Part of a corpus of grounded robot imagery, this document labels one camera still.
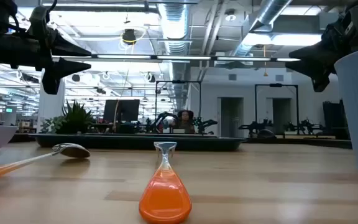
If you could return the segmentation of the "orange-handled metal spoon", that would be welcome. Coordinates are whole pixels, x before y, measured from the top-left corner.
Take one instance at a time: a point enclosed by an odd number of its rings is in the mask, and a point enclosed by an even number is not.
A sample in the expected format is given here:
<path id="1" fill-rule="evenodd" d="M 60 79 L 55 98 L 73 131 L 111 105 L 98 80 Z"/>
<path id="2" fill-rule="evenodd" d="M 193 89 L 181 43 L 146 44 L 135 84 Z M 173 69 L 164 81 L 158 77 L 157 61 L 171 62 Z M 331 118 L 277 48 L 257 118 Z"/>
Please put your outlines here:
<path id="1" fill-rule="evenodd" d="M 59 154 L 70 157 L 70 158 L 75 158 L 75 159 L 84 159 L 84 158 L 88 158 L 91 155 L 89 150 L 87 150 L 86 148 L 84 148 L 83 146 L 81 146 L 79 144 L 61 143 L 61 144 L 54 145 L 52 147 L 52 152 L 50 152 L 50 153 L 43 154 L 43 155 L 37 156 L 37 157 L 31 157 L 31 158 L 13 162 L 10 164 L 0 165 L 0 177 L 2 177 L 3 175 L 10 173 L 14 170 L 17 170 L 21 167 L 32 164 L 36 161 L 46 159 L 46 158 L 49 158 L 52 156 L 56 156 Z"/>

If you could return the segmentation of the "frame light bar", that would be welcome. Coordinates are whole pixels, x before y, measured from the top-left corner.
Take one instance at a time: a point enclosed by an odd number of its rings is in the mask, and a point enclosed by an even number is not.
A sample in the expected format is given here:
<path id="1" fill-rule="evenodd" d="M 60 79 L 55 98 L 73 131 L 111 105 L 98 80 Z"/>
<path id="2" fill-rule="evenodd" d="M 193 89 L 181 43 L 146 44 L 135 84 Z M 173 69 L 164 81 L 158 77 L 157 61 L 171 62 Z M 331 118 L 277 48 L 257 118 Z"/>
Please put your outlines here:
<path id="1" fill-rule="evenodd" d="M 297 58 L 280 57 L 217 57 L 217 56 L 191 56 L 191 55 L 123 55 L 123 54 L 94 54 L 85 57 L 63 56 L 70 60 L 112 59 L 112 60 L 201 60 L 201 61 L 237 61 L 237 62 L 296 62 Z"/>

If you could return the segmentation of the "white building pillar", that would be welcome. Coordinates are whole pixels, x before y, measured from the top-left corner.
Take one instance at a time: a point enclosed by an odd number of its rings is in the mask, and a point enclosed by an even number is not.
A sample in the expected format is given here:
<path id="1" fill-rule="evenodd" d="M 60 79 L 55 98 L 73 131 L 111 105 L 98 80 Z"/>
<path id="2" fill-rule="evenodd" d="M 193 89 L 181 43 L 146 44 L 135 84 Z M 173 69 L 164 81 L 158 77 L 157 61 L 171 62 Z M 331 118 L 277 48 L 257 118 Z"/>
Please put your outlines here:
<path id="1" fill-rule="evenodd" d="M 65 104 L 65 80 L 61 79 L 60 86 L 56 95 L 49 95 L 44 91 L 43 84 L 40 83 L 39 91 L 39 110 L 37 113 L 37 132 L 42 129 L 41 125 L 45 119 L 61 116 L 62 106 Z"/>

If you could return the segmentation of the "small green potted plant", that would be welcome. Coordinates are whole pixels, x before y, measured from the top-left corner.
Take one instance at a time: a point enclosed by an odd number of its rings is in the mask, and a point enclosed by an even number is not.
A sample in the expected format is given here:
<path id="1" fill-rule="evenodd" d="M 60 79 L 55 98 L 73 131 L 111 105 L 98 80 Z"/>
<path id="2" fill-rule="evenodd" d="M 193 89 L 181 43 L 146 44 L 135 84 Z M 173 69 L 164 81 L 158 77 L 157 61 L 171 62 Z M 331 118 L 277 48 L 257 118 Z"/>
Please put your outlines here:
<path id="1" fill-rule="evenodd" d="M 94 119 L 91 110 L 86 111 L 85 105 L 76 100 L 62 107 L 62 115 L 44 119 L 40 125 L 43 134 L 83 134 L 87 133 Z"/>

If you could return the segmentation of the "person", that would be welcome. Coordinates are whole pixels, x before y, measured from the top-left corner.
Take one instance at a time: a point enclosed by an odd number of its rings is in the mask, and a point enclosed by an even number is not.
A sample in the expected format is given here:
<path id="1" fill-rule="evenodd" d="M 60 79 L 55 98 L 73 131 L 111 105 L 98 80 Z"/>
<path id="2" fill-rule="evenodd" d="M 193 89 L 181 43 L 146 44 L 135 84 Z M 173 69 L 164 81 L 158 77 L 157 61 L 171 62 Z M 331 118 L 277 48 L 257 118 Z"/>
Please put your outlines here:
<path id="1" fill-rule="evenodd" d="M 190 110 L 181 110 L 177 113 L 178 118 L 174 119 L 170 126 L 173 129 L 184 129 L 185 134 L 194 134 L 195 127 L 193 125 L 194 113 Z"/>

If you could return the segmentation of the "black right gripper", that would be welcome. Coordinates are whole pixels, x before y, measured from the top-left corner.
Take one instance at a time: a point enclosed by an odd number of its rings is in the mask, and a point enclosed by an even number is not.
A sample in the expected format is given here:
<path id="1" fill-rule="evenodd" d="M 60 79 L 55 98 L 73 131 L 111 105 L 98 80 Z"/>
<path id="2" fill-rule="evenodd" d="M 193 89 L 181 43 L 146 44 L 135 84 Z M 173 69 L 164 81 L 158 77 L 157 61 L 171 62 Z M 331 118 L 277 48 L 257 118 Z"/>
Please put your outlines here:
<path id="1" fill-rule="evenodd" d="M 337 21 L 327 25 L 323 40 L 289 53 L 290 58 L 304 61 L 285 63 L 287 68 L 310 77 L 315 92 L 324 91 L 330 83 L 330 74 L 336 74 L 335 57 L 341 58 L 358 51 L 358 35 L 344 34 L 348 25 L 344 20 L 345 10 L 346 7 Z"/>

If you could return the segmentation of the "orange-handled metal fork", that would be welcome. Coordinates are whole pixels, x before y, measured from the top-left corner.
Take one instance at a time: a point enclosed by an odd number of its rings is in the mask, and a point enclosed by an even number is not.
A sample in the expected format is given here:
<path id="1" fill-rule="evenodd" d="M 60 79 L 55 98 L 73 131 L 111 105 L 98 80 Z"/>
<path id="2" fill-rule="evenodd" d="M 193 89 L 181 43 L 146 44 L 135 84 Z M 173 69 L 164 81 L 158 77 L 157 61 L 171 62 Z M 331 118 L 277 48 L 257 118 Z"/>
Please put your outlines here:
<path id="1" fill-rule="evenodd" d="M 176 142 L 154 142 L 160 165 L 139 201 L 139 213 L 150 224 L 180 224 L 187 220 L 192 202 L 181 178 L 172 168 Z"/>

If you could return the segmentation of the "black computer monitor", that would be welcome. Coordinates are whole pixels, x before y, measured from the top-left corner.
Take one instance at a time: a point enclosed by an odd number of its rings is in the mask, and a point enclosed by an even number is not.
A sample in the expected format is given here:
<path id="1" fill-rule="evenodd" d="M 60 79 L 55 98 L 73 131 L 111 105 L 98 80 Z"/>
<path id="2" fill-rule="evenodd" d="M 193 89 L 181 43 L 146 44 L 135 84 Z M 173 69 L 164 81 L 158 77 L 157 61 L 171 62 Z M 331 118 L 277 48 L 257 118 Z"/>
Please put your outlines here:
<path id="1" fill-rule="evenodd" d="M 140 100 L 106 100 L 103 119 L 107 122 L 137 121 Z"/>

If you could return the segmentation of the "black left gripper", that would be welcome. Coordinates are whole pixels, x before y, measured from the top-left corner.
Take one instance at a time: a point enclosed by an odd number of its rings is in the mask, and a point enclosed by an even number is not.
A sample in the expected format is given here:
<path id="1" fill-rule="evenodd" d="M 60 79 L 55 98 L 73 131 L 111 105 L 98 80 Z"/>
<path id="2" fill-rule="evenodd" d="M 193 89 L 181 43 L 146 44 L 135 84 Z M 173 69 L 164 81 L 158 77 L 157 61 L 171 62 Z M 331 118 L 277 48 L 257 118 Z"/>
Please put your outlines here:
<path id="1" fill-rule="evenodd" d="M 28 33 L 25 36 L 0 35 L 0 63 L 17 68 L 19 65 L 45 69 L 42 86 L 49 95 L 56 95 L 62 78 L 91 68 L 88 63 L 73 62 L 60 58 L 54 62 L 52 54 L 57 56 L 88 57 L 91 52 L 63 38 L 57 30 L 48 29 L 38 39 Z"/>

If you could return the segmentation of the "grey door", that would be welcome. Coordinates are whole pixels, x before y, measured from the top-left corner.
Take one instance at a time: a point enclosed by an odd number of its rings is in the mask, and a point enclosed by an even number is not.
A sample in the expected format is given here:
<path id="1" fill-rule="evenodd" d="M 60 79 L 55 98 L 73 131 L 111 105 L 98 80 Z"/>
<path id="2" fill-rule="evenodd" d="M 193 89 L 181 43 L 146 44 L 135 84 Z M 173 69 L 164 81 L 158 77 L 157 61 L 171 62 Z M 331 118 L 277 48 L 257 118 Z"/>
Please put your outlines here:
<path id="1" fill-rule="evenodd" d="M 290 98 L 267 98 L 265 114 L 272 121 L 270 128 L 275 134 L 285 132 L 284 125 L 291 121 L 291 99 Z"/>
<path id="2" fill-rule="evenodd" d="M 219 135 L 225 138 L 241 138 L 239 126 L 243 120 L 244 99 L 218 98 Z"/>

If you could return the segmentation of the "black cabinet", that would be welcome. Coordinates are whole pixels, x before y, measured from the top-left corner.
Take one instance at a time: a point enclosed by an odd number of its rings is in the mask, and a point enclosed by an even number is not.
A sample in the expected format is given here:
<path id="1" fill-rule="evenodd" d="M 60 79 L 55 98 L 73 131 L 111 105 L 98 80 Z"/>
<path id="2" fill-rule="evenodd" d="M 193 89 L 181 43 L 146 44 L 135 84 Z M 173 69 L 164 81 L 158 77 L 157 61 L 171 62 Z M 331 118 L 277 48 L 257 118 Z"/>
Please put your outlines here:
<path id="1" fill-rule="evenodd" d="M 323 113 L 326 131 L 336 139 L 350 140 L 343 100 L 338 103 L 323 102 Z"/>

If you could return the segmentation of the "dark green serving tray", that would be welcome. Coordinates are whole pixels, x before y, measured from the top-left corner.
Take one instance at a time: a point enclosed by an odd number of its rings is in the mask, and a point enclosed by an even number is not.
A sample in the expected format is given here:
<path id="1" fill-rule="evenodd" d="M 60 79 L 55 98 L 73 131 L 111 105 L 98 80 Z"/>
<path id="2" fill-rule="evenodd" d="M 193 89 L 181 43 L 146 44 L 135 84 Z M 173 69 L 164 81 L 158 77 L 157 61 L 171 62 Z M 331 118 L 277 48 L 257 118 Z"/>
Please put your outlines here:
<path id="1" fill-rule="evenodd" d="M 42 147 L 61 143 L 88 149 L 154 150 L 155 142 L 176 142 L 178 151 L 235 151 L 244 138 L 220 138 L 199 134 L 32 134 Z"/>

